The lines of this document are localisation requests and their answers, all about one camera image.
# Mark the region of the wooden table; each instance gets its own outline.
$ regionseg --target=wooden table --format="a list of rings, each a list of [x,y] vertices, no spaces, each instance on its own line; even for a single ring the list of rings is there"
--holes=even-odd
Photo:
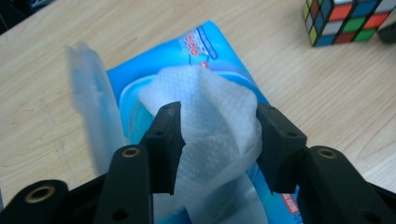
[[[258,86],[308,136],[346,154],[370,182],[396,191],[396,48],[312,48],[304,1],[58,0],[0,36],[0,188],[95,177],[71,104],[65,46],[85,41],[114,67],[212,20]],[[387,22],[394,21],[394,14]]]

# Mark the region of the rubik's cube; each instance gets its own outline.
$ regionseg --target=rubik's cube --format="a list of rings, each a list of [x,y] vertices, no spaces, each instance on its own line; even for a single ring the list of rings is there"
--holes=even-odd
[[[303,15],[312,46],[369,40],[396,0],[306,0]]]

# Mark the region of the blue wipes package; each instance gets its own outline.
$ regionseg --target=blue wipes package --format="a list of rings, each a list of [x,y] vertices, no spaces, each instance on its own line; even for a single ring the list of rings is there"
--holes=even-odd
[[[188,64],[207,67],[219,76],[252,90],[259,103],[268,104],[219,28],[208,21],[107,71],[120,109],[121,126],[130,143],[137,144],[153,120],[138,101],[139,92],[161,69]],[[247,175],[260,197],[268,223],[303,223],[296,194],[272,194],[257,164],[247,170]],[[186,210],[155,222],[191,223]]]

